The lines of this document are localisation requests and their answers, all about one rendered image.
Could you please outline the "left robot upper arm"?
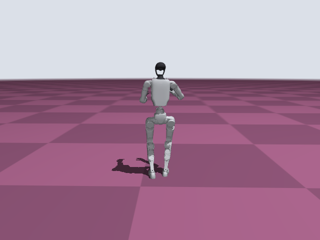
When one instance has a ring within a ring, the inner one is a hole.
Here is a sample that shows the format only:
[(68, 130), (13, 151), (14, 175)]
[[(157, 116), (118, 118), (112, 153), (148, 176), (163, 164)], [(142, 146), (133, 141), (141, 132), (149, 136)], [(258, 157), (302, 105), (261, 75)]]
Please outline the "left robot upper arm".
[(141, 91), (141, 98), (140, 98), (140, 102), (141, 103), (146, 103), (147, 101), (147, 93), (148, 93), (148, 88), (151, 86), (151, 82), (152, 80), (146, 80), (143, 84), (143, 87), (142, 87), (142, 91)]

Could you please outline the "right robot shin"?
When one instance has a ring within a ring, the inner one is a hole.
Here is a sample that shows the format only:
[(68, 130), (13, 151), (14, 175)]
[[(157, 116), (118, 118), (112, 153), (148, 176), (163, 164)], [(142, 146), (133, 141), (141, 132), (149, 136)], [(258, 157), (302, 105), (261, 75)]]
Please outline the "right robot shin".
[(164, 151), (164, 171), (168, 170), (168, 164), (169, 164), (169, 161), (170, 161), (170, 157), (171, 157), (171, 149), (172, 149), (172, 142), (170, 142), (170, 147), (169, 149), (165, 149)]

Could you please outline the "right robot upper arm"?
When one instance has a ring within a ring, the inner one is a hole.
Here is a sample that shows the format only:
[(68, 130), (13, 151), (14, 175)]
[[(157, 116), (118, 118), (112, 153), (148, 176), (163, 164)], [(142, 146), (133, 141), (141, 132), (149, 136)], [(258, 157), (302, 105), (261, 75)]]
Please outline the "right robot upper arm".
[(179, 100), (182, 100), (184, 98), (184, 95), (182, 94), (180, 88), (178, 87), (178, 85), (174, 82), (170, 80), (170, 87), (174, 90), (174, 92), (177, 94), (177, 98)]

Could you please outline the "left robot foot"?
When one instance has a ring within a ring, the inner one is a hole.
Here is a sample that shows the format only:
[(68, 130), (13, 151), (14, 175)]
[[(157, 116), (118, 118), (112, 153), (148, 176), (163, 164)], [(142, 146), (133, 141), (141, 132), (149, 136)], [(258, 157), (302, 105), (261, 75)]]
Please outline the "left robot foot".
[(148, 174), (149, 174), (149, 176), (150, 176), (151, 179), (155, 179), (155, 178), (156, 178), (156, 173), (155, 173), (155, 171), (154, 171), (154, 172), (152, 171), (152, 173), (151, 173), (151, 170), (149, 170), (149, 171), (148, 171)]

